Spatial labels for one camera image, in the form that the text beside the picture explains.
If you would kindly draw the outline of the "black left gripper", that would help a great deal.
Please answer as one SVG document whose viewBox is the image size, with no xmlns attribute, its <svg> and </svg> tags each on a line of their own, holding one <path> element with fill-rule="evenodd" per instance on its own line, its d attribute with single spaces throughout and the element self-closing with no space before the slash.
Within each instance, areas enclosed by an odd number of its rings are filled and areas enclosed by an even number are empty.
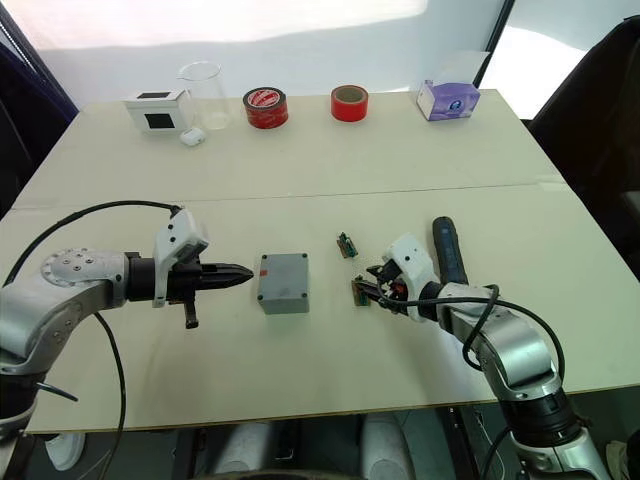
<svg viewBox="0 0 640 480">
<path fill-rule="evenodd" d="M 241 285 L 253 278 L 253 272 L 233 263 L 179 263 L 169 272 L 166 301 L 182 305 L 185 328 L 199 326 L 195 298 L 200 290 L 219 290 Z"/>
</svg>

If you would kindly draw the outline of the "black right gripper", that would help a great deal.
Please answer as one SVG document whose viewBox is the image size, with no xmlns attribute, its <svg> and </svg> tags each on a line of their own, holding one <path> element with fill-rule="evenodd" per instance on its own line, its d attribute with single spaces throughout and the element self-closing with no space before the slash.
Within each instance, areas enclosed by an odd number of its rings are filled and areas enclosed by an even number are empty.
<svg viewBox="0 0 640 480">
<path fill-rule="evenodd" d="M 408 288 L 401 279 L 401 269 L 394 260 L 382 265 L 367 267 L 366 271 L 375 277 L 376 284 L 366 280 L 355 281 L 356 303 L 378 303 L 392 313 L 406 313 Z"/>
</svg>

